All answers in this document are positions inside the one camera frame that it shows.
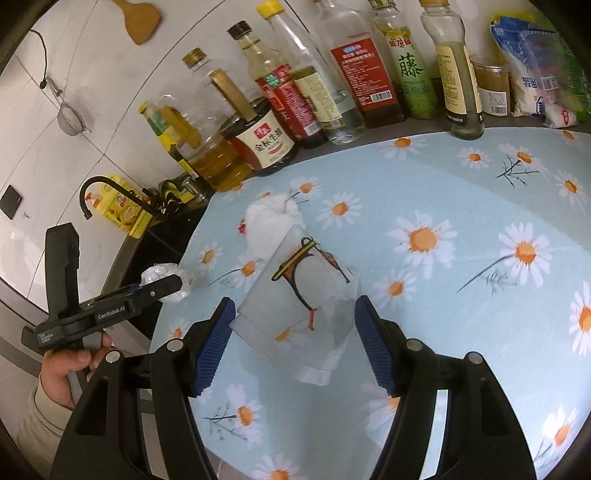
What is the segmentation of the beige sleeve forearm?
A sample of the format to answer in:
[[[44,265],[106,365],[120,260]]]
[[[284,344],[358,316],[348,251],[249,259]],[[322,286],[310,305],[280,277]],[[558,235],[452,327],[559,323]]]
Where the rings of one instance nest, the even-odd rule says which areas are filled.
[[[49,479],[62,435],[72,414],[73,399],[66,377],[53,385],[40,379],[28,396],[27,412],[19,424],[16,444],[25,459]]]

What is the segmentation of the person's left hand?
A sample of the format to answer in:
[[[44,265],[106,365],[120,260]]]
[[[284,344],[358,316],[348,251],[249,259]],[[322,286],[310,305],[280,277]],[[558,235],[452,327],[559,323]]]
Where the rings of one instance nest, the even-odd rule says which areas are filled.
[[[40,383],[50,400],[69,410],[75,408],[71,387],[68,381],[70,373],[85,371],[89,381],[104,356],[112,350],[112,339],[106,333],[102,333],[101,348],[94,353],[88,350],[61,350],[49,351],[44,355],[40,371]]]

